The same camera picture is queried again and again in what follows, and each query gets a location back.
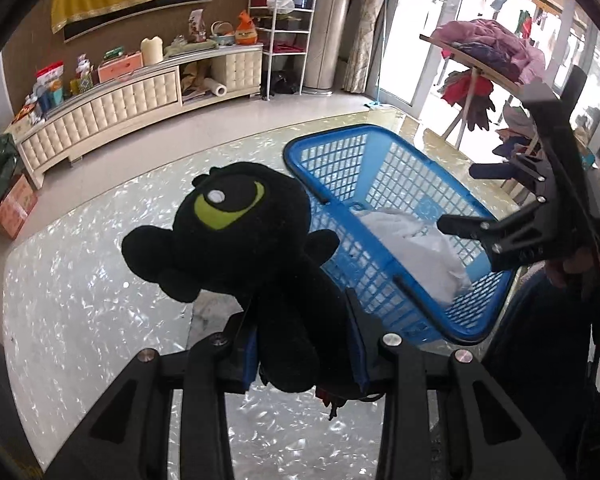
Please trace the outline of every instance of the plush toy body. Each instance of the plush toy body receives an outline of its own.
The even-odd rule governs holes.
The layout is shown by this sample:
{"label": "plush toy body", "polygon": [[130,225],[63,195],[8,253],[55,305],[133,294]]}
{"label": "plush toy body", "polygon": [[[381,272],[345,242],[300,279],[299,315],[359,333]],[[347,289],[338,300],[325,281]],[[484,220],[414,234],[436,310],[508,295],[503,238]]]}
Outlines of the plush toy body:
{"label": "plush toy body", "polygon": [[250,162],[212,168],[193,185],[172,230],[141,226],[123,239],[131,271],[184,303],[204,288],[250,304],[261,371],[275,387],[320,384],[351,397],[344,297],[320,268],[339,240],[329,230],[309,234],[302,185]]}

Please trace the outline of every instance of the paper roll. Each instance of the paper roll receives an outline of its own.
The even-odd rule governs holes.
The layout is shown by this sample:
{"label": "paper roll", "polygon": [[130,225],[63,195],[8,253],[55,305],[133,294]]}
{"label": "paper roll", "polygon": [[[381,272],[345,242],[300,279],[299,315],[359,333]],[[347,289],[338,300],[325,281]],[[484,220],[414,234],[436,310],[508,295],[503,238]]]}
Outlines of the paper roll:
{"label": "paper roll", "polygon": [[222,97],[226,94],[226,86],[224,86],[222,83],[219,83],[215,79],[205,77],[204,85],[205,88],[211,90],[213,94],[217,95],[218,97]]}
{"label": "paper roll", "polygon": [[162,40],[155,36],[152,40],[144,38],[140,43],[140,51],[142,52],[142,63],[144,66],[155,65],[162,61]]}

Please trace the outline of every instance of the laundry basket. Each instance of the laundry basket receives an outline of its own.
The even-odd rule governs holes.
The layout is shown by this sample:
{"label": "laundry basket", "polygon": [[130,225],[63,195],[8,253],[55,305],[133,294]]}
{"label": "laundry basket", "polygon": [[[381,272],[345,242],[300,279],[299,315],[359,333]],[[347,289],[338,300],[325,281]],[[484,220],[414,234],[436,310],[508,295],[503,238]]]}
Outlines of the laundry basket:
{"label": "laundry basket", "polygon": [[308,189],[312,230],[331,229],[340,247],[324,270],[352,287],[367,312],[414,344],[441,337],[458,344],[483,341],[498,318],[514,273],[491,272],[474,240],[452,237],[472,290],[441,306],[351,212],[398,208],[427,224],[444,213],[493,218],[440,165],[394,133],[371,124],[347,126],[292,140],[289,171]]}

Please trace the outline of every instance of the white plastic bag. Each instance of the white plastic bag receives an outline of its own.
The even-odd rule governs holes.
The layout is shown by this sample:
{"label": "white plastic bag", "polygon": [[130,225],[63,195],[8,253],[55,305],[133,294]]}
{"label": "white plastic bag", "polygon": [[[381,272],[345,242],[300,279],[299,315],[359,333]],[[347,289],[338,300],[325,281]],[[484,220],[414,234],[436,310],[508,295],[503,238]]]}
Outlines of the white plastic bag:
{"label": "white plastic bag", "polygon": [[414,279],[438,303],[450,305],[471,280],[448,237],[435,226],[417,234],[424,224],[398,209],[354,211]]}
{"label": "white plastic bag", "polygon": [[294,0],[267,0],[269,10],[273,11],[276,6],[278,7],[279,14],[288,14],[296,8]]}

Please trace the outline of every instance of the pink drawer box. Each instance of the pink drawer box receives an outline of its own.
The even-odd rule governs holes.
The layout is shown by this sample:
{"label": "pink drawer box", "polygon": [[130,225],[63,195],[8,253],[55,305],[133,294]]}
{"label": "pink drawer box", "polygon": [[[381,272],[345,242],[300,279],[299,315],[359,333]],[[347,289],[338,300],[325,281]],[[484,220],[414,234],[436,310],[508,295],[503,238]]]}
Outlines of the pink drawer box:
{"label": "pink drawer box", "polygon": [[121,57],[98,67],[98,78],[101,83],[110,79],[129,74],[134,70],[142,68],[142,53],[136,52],[129,56]]}

